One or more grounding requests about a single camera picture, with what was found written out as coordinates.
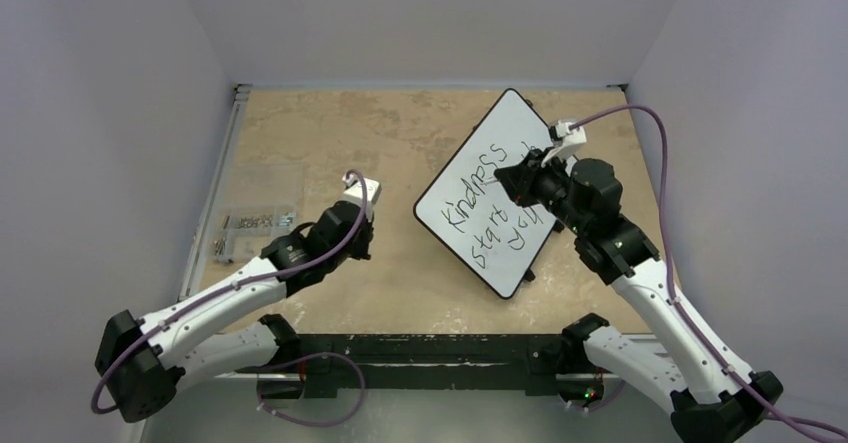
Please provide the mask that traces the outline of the white whiteboard black frame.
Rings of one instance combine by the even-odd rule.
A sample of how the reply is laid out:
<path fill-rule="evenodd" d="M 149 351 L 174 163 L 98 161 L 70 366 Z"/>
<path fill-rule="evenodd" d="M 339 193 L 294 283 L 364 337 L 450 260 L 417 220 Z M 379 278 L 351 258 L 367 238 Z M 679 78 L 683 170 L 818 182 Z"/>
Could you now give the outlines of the white whiteboard black frame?
<path fill-rule="evenodd" d="M 502 186 L 485 180 L 551 145 L 544 119 L 507 89 L 413 207 L 415 218 L 502 299 L 515 295 L 556 220 L 540 205 L 515 205 Z"/>

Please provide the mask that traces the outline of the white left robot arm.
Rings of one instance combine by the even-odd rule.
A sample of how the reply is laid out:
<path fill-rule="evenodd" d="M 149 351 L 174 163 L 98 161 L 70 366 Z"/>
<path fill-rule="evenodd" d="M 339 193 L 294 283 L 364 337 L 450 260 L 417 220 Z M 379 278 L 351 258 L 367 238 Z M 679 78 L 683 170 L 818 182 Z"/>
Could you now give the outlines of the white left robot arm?
<path fill-rule="evenodd" d="M 274 239 L 206 290 L 139 318 L 127 310 L 111 316 L 95 357 L 100 379 L 91 411 L 117 411 L 135 423 L 213 376 L 250 367 L 292 368 L 297 337 L 283 318 L 266 315 L 230 336 L 223 329 L 322 282 L 348 259 L 369 259 L 374 206 L 372 197 L 344 196 L 317 221 Z"/>

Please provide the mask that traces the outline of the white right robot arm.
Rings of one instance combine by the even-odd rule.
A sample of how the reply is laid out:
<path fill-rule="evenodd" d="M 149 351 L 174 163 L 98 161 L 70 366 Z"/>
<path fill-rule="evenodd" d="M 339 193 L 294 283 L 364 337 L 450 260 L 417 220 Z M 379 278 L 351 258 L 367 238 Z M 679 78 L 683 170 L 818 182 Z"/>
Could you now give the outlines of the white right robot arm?
<path fill-rule="evenodd" d="M 675 287 L 659 250 L 622 213 L 623 186 L 609 163 L 544 163 L 542 151 L 533 150 L 494 178 L 517 206 L 541 205 L 574 234 L 580 260 L 638 313 L 667 353 L 644 350 L 588 314 L 562 331 L 569 367 L 592 364 L 618 375 L 669 416 L 684 442 L 734 442 L 766 418 L 781 382 L 770 371 L 754 371 Z"/>

